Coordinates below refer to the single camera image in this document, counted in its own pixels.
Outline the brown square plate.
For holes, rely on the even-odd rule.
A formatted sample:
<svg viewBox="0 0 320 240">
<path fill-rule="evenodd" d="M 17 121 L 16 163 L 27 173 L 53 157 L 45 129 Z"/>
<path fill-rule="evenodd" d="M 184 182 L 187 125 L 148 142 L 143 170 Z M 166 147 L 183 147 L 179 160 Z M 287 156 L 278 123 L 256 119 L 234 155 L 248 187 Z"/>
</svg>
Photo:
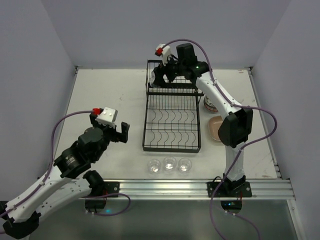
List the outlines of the brown square plate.
<svg viewBox="0 0 320 240">
<path fill-rule="evenodd" d="M 218 131 L 221 127 L 223 123 L 222 117 L 220 115 L 218 116 L 214 116 L 212 117 L 209 121 L 208 121 L 208 129 L 209 129 L 209 133 L 211 138 L 214 141 L 220 142 L 220 137 L 218 134 Z"/>
</svg>

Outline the black white leaf bowl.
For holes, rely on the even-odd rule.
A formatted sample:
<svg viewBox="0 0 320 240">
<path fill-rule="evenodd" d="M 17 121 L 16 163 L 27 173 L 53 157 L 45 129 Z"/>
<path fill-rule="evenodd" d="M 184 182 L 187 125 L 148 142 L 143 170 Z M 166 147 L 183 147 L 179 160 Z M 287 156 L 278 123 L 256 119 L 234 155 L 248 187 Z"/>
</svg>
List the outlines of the black white leaf bowl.
<svg viewBox="0 0 320 240">
<path fill-rule="evenodd" d="M 204 96 L 203 102 L 210 107 L 214 106 L 213 103 L 210 101 L 210 99 L 206 95 Z"/>
</svg>

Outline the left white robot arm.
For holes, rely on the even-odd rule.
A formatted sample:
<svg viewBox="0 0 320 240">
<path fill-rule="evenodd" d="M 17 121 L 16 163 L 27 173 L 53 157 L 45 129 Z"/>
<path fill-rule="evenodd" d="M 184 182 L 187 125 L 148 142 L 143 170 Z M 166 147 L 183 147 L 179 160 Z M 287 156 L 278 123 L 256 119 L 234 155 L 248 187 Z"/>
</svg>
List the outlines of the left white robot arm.
<svg viewBox="0 0 320 240">
<path fill-rule="evenodd" d="M 108 186 L 100 174 L 91 170 L 111 142 L 126 143 L 130 126 L 121 123 L 117 131 L 114 120 L 103 120 L 89 112 L 91 127 L 59 157 L 30 188 L 10 201 L 1 201 L 0 217 L 4 219 L 1 234 L 20 240 L 28 237 L 40 222 L 55 210 L 80 198 L 104 199 L 121 195 Z"/>
</svg>

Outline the clear drinking glass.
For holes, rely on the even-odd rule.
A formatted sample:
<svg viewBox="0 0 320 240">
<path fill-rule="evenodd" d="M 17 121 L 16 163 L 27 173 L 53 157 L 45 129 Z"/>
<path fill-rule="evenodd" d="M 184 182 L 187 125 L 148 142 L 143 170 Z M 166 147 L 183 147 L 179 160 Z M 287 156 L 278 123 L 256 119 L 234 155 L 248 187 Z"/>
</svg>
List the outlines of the clear drinking glass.
<svg viewBox="0 0 320 240">
<path fill-rule="evenodd" d="M 166 174 L 171 174 L 176 170 L 177 160 L 175 157 L 167 156 L 163 159 L 163 169 Z"/>
<path fill-rule="evenodd" d="M 155 84 L 155 80 L 156 80 L 156 75 L 155 75 L 154 71 L 152 71 L 150 74 L 150 77 L 149 77 L 149 87 L 150 88 L 157 87 L 157 85 Z"/>
<path fill-rule="evenodd" d="M 147 169 L 151 174 L 158 174 L 161 171 L 161 162 L 158 159 L 151 159 L 147 164 Z"/>
<path fill-rule="evenodd" d="M 190 172 L 190 170 L 192 169 L 192 161 L 187 158 L 187 157 L 183 157 L 178 161 L 178 170 L 181 173 L 188 173 Z"/>
</svg>

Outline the blue patterned bowl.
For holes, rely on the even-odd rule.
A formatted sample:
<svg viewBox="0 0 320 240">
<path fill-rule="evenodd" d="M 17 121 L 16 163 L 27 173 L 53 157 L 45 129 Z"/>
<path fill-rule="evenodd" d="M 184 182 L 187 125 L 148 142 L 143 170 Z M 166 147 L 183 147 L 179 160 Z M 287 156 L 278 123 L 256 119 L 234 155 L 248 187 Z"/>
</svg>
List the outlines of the blue patterned bowl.
<svg viewBox="0 0 320 240">
<path fill-rule="evenodd" d="M 214 105 L 211 106 L 211 105 L 207 104 L 206 102 L 204 102 L 203 104 L 204 104 L 204 107 L 205 107 L 208 111 L 210 111 L 211 113 L 217 113 L 217 112 L 218 112 L 217 108 L 216 108 Z"/>
</svg>

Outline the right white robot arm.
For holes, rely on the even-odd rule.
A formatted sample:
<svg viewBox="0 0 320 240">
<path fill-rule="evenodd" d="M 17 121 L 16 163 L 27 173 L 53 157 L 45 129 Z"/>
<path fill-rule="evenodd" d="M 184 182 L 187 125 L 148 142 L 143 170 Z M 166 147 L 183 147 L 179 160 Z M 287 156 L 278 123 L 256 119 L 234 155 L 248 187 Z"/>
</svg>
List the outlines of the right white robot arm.
<svg viewBox="0 0 320 240">
<path fill-rule="evenodd" d="M 153 70 L 153 83 L 166 87 L 176 77 L 184 77 L 202 91 L 216 107 L 222 118 L 218 129 L 218 137 L 225 146 L 225 171 L 216 191 L 225 193 L 242 186 L 246 182 L 244 173 L 244 145 L 252 131 L 253 111 L 244 108 L 232 99 L 231 95 L 214 77 L 209 61 L 199 61 L 191 43 L 183 43 L 176 47 L 177 57 L 172 56 L 167 44 L 159 44 L 155 55 L 161 58 L 161 63 Z"/>
</svg>

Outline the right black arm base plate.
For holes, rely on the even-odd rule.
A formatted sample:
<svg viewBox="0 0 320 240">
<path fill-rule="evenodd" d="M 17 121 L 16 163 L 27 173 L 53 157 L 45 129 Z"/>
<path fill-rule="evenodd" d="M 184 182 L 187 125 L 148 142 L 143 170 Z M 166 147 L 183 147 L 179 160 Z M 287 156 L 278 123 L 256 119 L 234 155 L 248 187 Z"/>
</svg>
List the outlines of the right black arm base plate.
<svg viewBox="0 0 320 240">
<path fill-rule="evenodd" d="M 217 176 L 213 180 L 206 183 L 208 197 L 211 198 L 213 192 L 218 187 L 221 177 Z M 246 181 L 244 175 L 241 179 L 230 181 L 228 178 L 221 184 L 216 191 L 215 198 L 251 198 L 253 196 L 251 185 Z"/>
</svg>

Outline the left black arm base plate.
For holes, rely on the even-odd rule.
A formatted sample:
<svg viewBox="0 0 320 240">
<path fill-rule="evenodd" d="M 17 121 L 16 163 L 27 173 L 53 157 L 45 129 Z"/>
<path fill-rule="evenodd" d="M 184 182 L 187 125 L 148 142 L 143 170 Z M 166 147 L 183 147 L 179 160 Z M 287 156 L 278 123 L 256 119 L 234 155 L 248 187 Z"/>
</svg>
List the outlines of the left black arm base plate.
<svg viewBox="0 0 320 240">
<path fill-rule="evenodd" d="M 89 197 L 99 197 L 108 194 L 115 194 L 119 192 L 120 183 L 117 181 L 104 181 L 101 175 L 96 170 L 89 170 L 83 178 L 89 183 L 90 194 Z"/>
</svg>

